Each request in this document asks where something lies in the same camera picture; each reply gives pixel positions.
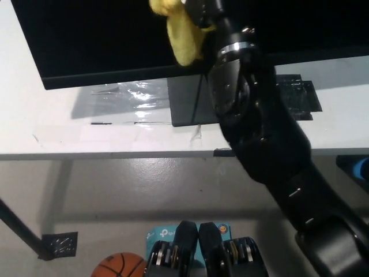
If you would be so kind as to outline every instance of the blue box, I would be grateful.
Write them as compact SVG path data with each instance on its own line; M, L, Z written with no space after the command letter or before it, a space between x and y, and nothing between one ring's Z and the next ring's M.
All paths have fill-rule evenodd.
M217 223L215 225L218 227L219 232L221 233L223 241L231 239L231 228L228 223ZM166 226L157 226L153 230L151 230L146 237L146 260L148 260L152 247L157 241L173 241L175 230L178 225L166 225ZM205 261L202 257L200 245L197 242L196 253L194 257L194 268L202 268L205 267Z

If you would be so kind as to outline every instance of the basketball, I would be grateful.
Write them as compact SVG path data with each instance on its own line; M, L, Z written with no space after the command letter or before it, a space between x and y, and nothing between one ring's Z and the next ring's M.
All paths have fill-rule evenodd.
M134 253L117 253L106 257L91 277L143 277L145 260Z

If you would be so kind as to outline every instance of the desk leg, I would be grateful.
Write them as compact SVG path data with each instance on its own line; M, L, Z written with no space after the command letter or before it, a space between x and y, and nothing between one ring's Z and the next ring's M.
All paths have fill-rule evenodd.
M18 216L0 199L0 219L20 237L39 258L45 261L54 259L54 254L19 218Z

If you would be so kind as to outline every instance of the yellow sponge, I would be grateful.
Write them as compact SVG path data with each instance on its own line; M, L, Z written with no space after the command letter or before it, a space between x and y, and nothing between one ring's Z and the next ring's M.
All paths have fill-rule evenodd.
M199 29L185 11L181 0L149 0L151 9L167 16L167 32L174 56L182 66L201 59L201 47L207 32L212 28Z

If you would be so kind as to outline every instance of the black monitor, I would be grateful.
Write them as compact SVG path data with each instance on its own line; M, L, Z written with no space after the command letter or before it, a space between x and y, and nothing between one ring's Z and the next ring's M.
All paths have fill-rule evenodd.
M208 55L178 66L165 18L151 12L148 0L12 3L46 89L198 74L212 63ZM369 20L357 1L238 3L240 23L247 9L276 65L369 54ZM213 39L205 47L212 49Z

